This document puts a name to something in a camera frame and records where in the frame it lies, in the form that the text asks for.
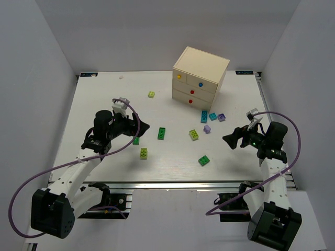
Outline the yellow-green lego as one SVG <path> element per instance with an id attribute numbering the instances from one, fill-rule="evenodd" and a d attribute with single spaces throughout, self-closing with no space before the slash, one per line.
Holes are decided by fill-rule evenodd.
<path id="1" fill-rule="evenodd" d="M 199 139 L 198 133 L 196 132 L 195 129 L 190 130 L 189 135 L 190 135 L 192 141 L 195 141 L 195 140 Z"/>
<path id="2" fill-rule="evenodd" d="M 149 98 L 154 98 L 154 96 L 155 96 L 155 92 L 153 92 L 153 91 L 149 91 L 149 93 L 148 93 L 148 97 L 149 97 Z"/>
<path id="3" fill-rule="evenodd" d="M 147 148 L 141 148 L 140 150 L 140 159 L 147 159 L 148 158 L 148 150 Z"/>

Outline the cream wooden drawer cabinet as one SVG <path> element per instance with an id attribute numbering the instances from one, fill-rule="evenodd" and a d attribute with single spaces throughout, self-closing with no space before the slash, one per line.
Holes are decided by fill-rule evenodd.
<path id="1" fill-rule="evenodd" d="M 229 59 L 186 47 L 173 66 L 172 98 L 210 111 L 221 89 Z"/>

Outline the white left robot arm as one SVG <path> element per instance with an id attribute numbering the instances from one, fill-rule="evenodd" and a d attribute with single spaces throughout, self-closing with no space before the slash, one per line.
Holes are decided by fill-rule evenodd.
<path id="1" fill-rule="evenodd" d="M 109 187 L 101 182 L 87 186 L 84 180 L 111 149 L 111 141 L 120 135 L 141 137 L 149 125 L 135 115 L 98 111 L 94 126 L 86 133 L 77 161 L 46 190 L 38 189 L 32 196 L 31 227 L 34 230 L 65 238 L 73 228 L 75 219 L 95 207 L 108 207 Z"/>

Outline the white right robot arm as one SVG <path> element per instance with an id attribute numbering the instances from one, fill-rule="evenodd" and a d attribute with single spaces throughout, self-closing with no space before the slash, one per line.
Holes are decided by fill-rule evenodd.
<path id="1" fill-rule="evenodd" d="M 287 126 L 271 122 L 266 133 L 258 132 L 256 126 L 235 128 L 232 134 L 223 136 L 231 149 L 252 146 L 257 157 L 265 184 L 244 182 L 239 193 L 249 209 L 251 220 L 248 239 L 275 250 L 289 250 L 301 224 L 301 214 L 295 212 L 289 202 L 286 188 L 286 153 L 282 150 Z"/>

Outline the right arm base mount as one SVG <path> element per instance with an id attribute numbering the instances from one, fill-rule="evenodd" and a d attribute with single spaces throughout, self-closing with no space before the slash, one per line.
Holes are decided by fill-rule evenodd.
<path id="1" fill-rule="evenodd" d="M 238 188 L 238 192 L 233 193 L 219 193 L 218 198 L 214 201 L 214 205 L 219 205 L 222 204 L 240 193 L 243 193 L 246 191 L 247 188 L 252 188 L 256 186 L 258 183 L 251 182 L 251 181 L 244 181 L 243 183 L 240 184 Z M 236 214 L 232 213 L 233 211 L 249 211 L 247 203 L 244 201 L 243 198 L 239 198 L 228 205 L 220 208 L 222 212 L 228 211 L 227 214 L 220 214 L 220 222 L 249 222 L 251 220 L 250 214 L 249 213 L 242 213 L 242 214 Z"/>

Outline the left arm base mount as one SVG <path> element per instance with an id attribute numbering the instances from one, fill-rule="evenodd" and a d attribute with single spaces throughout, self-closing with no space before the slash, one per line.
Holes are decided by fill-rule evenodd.
<path id="1" fill-rule="evenodd" d="M 83 186 L 73 200 L 78 219 L 122 219 L 129 216 L 132 194 L 110 190 L 104 183 Z"/>

